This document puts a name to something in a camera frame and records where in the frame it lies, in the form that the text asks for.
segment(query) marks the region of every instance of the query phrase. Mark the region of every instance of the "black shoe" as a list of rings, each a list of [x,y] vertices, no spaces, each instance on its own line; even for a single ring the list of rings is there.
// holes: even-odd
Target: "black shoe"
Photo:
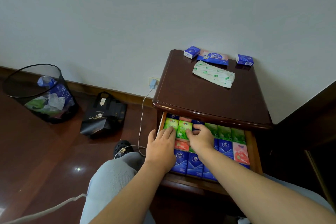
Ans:
[[[116,146],[114,147],[114,156],[115,158],[120,158],[129,152],[134,152],[131,143],[127,140],[119,141]]]

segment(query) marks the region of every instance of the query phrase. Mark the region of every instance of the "hand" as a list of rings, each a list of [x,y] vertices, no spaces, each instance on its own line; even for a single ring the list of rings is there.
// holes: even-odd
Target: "hand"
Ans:
[[[174,143],[176,130],[173,127],[161,130],[154,140],[155,129],[148,135],[145,163],[153,166],[163,175],[174,166],[176,157],[174,155]]]
[[[206,149],[214,149],[214,136],[210,130],[201,124],[194,124],[193,127],[200,130],[191,131],[190,129],[186,129],[185,131],[189,138],[191,148],[197,154],[200,154]]]

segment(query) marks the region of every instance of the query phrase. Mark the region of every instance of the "trash can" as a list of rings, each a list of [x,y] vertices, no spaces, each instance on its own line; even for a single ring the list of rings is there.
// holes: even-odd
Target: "trash can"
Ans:
[[[69,120],[79,108],[61,70],[54,65],[19,69],[4,80],[2,88],[9,97],[52,124]]]

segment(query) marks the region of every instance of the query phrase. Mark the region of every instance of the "power outlet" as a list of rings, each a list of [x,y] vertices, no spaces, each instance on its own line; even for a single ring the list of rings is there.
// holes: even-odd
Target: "power outlet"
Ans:
[[[156,87],[159,85],[159,81],[160,81],[159,78],[149,77],[149,79],[148,79],[148,86],[151,85],[151,81],[152,81],[153,79],[157,80],[157,83],[155,84],[155,88],[156,88]]]

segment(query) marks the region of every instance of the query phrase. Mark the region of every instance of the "drawer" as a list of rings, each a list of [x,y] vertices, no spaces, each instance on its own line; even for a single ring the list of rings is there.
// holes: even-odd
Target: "drawer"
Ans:
[[[163,129],[166,115],[167,113],[163,112],[158,131]],[[245,139],[250,160],[250,170],[262,175],[263,170],[261,168],[257,142],[253,132],[245,130]],[[167,173],[162,180],[161,185],[194,192],[197,194],[204,194],[204,190],[209,190],[212,192],[228,195],[225,189],[217,182],[198,179],[183,174],[179,175],[176,173]]]

